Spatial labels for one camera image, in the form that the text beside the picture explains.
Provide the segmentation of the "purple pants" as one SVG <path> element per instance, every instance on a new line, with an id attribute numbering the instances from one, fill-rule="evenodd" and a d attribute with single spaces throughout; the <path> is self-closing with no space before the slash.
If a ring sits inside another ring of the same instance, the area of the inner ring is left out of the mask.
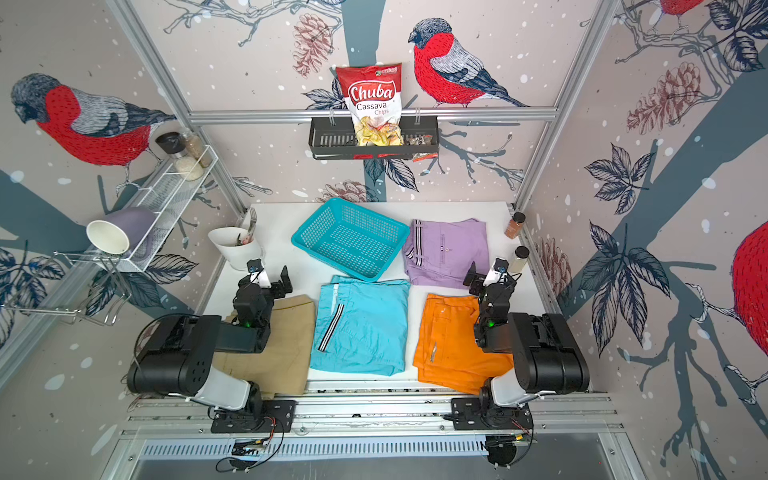
<path id="1" fill-rule="evenodd" d="M 462 289 L 470 267 L 487 273 L 489 249 L 486 223 L 415 219 L 402 249 L 404 270 L 412 285 Z"/>

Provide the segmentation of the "khaki pants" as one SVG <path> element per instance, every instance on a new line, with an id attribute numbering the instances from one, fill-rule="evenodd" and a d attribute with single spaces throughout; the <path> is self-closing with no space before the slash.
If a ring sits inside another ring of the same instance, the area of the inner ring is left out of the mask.
<path id="1" fill-rule="evenodd" d="M 316 308 L 306 295 L 275 302 L 271 334 L 258 354 L 217 352 L 213 366 L 257 384 L 262 398 L 299 396 L 305 392 L 315 332 Z"/>

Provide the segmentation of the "orange pants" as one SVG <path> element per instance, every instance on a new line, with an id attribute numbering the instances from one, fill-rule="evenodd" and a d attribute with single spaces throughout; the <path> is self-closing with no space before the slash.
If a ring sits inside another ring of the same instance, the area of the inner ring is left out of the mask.
<path id="1" fill-rule="evenodd" d="M 479 316 L 476 298 L 427 296 L 413 365 L 418 381 L 475 395 L 485 381 L 510 371 L 509 354 L 486 353 L 474 336 Z"/>

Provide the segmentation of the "turquoise pants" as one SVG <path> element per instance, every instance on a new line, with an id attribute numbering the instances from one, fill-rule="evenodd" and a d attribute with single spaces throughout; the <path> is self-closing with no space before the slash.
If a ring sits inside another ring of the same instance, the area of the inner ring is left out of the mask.
<path id="1" fill-rule="evenodd" d="M 407 280 L 365 282 L 335 275 L 321 287 L 310 368 L 392 376 L 405 370 Z"/>

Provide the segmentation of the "teal plastic basket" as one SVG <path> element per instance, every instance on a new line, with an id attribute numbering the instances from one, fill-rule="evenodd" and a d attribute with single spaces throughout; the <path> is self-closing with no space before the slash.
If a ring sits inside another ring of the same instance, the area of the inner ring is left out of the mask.
<path id="1" fill-rule="evenodd" d="M 376 282 L 400 253 L 409 226 L 342 198 L 322 204 L 292 235 L 310 257 L 366 282 Z"/>

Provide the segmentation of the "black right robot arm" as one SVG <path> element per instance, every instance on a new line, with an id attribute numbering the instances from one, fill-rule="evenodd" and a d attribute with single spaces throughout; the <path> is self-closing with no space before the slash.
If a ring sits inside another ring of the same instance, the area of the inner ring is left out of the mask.
<path id="1" fill-rule="evenodd" d="M 590 386 L 587 362 L 563 315 L 511 310 L 519 277 L 510 272 L 506 260 L 498 258 L 486 274 L 472 264 L 463 281 L 478 299 L 479 315 L 473 326 L 476 345 L 485 353 L 513 359 L 510 371 L 487 379 L 481 388 L 483 412 L 520 409 L 548 395 L 585 392 Z"/>

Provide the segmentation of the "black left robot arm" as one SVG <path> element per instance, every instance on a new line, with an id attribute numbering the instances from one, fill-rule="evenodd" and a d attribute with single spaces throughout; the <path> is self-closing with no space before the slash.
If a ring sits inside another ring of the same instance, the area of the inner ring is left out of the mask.
<path id="1" fill-rule="evenodd" d="M 182 314 L 157 318 L 155 330 L 127 373 L 129 391 L 182 397 L 214 409 L 258 416 L 262 409 L 259 386 L 214 367 L 214 354 L 262 353 L 271 334 L 274 303 L 292 292 L 286 267 L 272 282 L 260 259 L 248 261 L 247 274 L 238 281 L 232 301 L 234 320 Z"/>

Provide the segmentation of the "white bottle black cap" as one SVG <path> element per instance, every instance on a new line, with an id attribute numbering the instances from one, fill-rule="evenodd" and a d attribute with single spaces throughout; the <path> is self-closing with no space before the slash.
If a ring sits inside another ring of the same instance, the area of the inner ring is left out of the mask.
<path id="1" fill-rule="evenodd" d="M 522 273 L 530 257 L 530 250 L 525 246 L 518 246 L 509 264 L 511 274 Z"/>

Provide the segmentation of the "white utensil cup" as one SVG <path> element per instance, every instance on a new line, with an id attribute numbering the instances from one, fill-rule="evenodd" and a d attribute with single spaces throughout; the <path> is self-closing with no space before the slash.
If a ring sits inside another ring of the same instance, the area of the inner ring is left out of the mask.
<path id="1" fill-rule="evenodd" d="M 249 232 L 240 227 L 221 227 L 208 233 L 209 240 L 229 265 L 246 271 L 251 260 L 262 259 L 264 251 L 256 240 L 248 240 Z"/>

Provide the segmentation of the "brown spice bottle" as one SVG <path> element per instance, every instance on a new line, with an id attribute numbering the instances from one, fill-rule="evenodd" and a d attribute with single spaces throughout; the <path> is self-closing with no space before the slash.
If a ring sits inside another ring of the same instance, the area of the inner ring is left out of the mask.
<path id="1" fill-rule="evenodd" d="M 505 229 L 505 236 L 509 239 L 516 239 L 526 221 L 526 215 L 523 212 L 515 211 Z"/>

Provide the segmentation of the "lilac mug on rack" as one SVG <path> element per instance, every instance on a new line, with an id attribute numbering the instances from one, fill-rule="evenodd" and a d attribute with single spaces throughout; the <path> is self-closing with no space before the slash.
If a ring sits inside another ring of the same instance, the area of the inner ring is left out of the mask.
<path id="1" fill-rule="evenodd" d="M 91 221 L 86 226 L 86 235 L 100 251 L 123 255 L 135 251 L 149 239 L 157 219 L 157 215 L 147 208 L 126 208 Z"/>

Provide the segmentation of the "black lidded jar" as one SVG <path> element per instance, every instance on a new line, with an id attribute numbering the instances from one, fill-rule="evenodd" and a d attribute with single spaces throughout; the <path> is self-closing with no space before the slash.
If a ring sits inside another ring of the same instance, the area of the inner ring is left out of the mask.
<path id="1" fill-rule="evenodd" d="M 159 135 L 155 142 L 170 157 L 182 158 L 187 155 L 184 139 L 178 132 L 167 132 Z"/>

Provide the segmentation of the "red cassava chips bag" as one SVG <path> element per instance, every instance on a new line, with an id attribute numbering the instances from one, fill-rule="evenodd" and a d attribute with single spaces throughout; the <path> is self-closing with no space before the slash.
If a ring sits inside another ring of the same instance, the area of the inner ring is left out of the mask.
<path id="1" fill-rule="evenodd" d="M 345 67 L 337 79 L 358 146 L 402 146 L 402 65 Z"/>

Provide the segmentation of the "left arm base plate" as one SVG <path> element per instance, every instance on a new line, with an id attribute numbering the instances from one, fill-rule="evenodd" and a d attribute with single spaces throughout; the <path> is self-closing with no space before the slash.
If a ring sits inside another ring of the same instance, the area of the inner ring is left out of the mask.
<path id="1" fill-rule="evenodd" d="M 262 400 L 255 410 L 239 411 L 215 410 L 210 431 L 213 434 L 268 434 L 291 431 L 295 410 L 295 400 Z"/>

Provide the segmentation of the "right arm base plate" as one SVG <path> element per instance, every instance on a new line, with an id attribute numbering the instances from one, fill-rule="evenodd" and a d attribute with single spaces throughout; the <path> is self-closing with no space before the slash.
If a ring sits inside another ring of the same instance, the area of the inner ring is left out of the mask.
<path id="1" fill-rule="evenodd" d="M 457 431 L 519 430 L 533 428 L 530 409 L 487 406 L 478 397 L 457 397 L 450 402 L 450 412 L 443 416 Z"/>

